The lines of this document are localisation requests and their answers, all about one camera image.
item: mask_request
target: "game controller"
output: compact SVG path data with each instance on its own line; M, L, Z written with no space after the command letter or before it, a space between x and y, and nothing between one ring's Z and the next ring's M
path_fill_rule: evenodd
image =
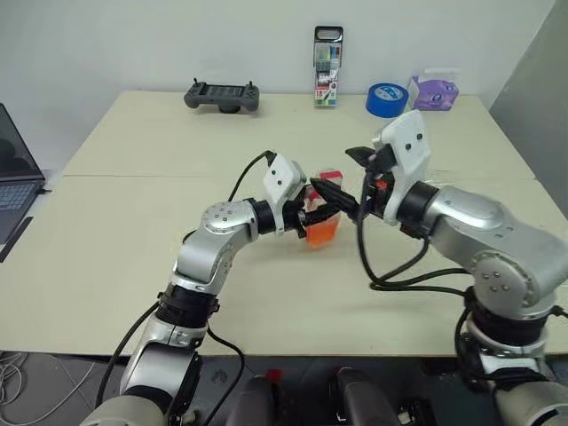
M223 86L207 84L193 79L193 86L184 96L185 104L197 108L201 104L219 105L223 114L235 114L245 107L249 111L258 109L260 91L252 82L246 86Z

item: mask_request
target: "painter's tape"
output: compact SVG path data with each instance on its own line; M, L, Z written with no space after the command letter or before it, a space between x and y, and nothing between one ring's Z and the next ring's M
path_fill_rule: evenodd
M404 87L392 83L378 83L369 88L367 111L382 118L401 115L408 101L408 92Z

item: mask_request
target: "gray floor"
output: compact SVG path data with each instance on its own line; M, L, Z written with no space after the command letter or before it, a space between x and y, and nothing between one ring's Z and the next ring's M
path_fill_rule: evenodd
M10 422L28 422L50 410L62 400L84 376L90 362L80 359L56 358L52 355L30 354L23 371L25 389L21 397L9 406L2 407L2 416ZM247 368L233 397L213 424L224 424L227 410L238 396L244 383L254 375L265 374L270 368L282 370L282 417L280 424L323 425L333 424L333 413L327 397L327 383L336 369L349 365L365 371L394 402L403 397L428 398L436 414L438 426L484 424L501 426L491 400L486 395L475 395L465 389L454 375L427 376L418 360L412 359L309 359L309 358L256 358L247 360ZM568 360L555 360L552 367L560 380L568 380ZM104 364L97 364L88 380L64 406L40 426L76 425L92 410ZM233 357L215 357L204 360L201 381L193 401L193 408L204 417L223 394L238 369ZM115 369L106 397L116 395L122 367ZM14 389L13 381L7 386L8 394Z

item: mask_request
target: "purple tissue box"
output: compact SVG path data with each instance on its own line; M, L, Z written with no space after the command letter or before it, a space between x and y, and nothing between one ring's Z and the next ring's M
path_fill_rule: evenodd
M417 75L412 77L408 86L410 99L414 99L412 109L421 111L448 111L458 96L458 88L454 82L446 80L419 81Z

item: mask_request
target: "laptop keyboard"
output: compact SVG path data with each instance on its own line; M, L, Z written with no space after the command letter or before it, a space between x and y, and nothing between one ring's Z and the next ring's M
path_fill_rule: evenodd
M34 184L0 186L0 211L20 209L33 189Z

